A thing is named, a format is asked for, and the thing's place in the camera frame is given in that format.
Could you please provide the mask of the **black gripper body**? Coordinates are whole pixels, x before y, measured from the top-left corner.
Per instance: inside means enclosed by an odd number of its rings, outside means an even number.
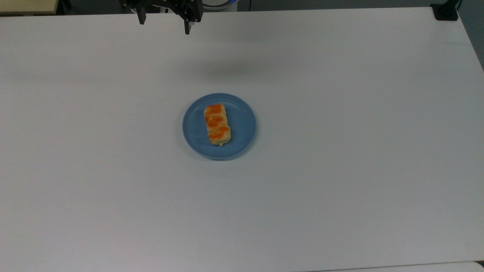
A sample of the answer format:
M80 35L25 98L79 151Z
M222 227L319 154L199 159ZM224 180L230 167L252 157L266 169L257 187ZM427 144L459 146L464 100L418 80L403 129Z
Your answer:
M201 0L120 0L120 5L136 12L139 8L149 5L167 8L185 19L200 22L203 16L203 2Z

